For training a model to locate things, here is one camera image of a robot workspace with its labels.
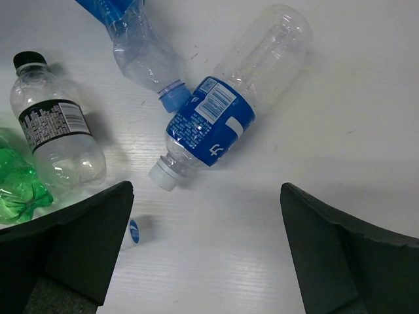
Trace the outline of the clear bottle black label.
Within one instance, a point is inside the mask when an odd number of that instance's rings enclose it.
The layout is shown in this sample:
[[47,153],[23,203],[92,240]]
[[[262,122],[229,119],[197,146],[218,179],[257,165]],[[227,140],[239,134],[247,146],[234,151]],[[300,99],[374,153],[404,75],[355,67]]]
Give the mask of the clear bottle black label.
[[10,105],[41,182],[54,196],[103,183],[105,155],[69,88],[38,52],[19,52],[13,64],[17,79],[10,91]]

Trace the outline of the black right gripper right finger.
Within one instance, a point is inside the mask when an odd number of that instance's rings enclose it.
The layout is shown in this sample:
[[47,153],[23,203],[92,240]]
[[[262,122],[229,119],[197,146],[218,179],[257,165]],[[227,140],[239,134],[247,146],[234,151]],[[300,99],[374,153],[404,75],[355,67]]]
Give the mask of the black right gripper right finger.
[[282,185],[280,204],[306,313],[418,312],[418,239],[291,183]]

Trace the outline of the crushed clear bottle blue cap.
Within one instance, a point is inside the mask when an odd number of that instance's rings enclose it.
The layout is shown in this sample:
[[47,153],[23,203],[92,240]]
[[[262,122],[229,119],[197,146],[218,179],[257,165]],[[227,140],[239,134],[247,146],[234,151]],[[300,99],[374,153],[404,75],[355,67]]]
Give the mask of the crushed clear bottle blue cap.
[[105,26],[124,77],[155,92],[168,113],[186,104],[191,93],[183,82],[181,58],[152,27],[144,1],[78,4]]

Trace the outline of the green plastic bottle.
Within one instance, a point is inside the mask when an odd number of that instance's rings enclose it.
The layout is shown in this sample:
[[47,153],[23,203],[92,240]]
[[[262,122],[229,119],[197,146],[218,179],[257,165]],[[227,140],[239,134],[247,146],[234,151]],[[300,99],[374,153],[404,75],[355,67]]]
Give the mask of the green plastic bottle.
[[1,224],[30,221],[38,208],[53,204],[52,194],[22,153],[23,142],[1,128]]

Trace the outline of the clear bottle blue label white cap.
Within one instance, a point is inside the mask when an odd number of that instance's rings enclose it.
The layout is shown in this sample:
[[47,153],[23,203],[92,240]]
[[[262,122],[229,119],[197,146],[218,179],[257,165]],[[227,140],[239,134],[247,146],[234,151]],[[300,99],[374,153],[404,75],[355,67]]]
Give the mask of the clear bottle blue label white cap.
[[171,191],[226,154],[301,74],[311,45],[307,19],[286,5],[266,7],[169,121],[167,153],[149,172]]

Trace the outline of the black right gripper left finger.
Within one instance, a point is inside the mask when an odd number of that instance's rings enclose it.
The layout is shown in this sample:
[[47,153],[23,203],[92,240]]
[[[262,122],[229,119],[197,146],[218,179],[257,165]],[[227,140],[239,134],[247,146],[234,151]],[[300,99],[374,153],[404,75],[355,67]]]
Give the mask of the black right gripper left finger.
[[2,313],[96,313],[134,202],[122,181],[69,207],[1,229]]

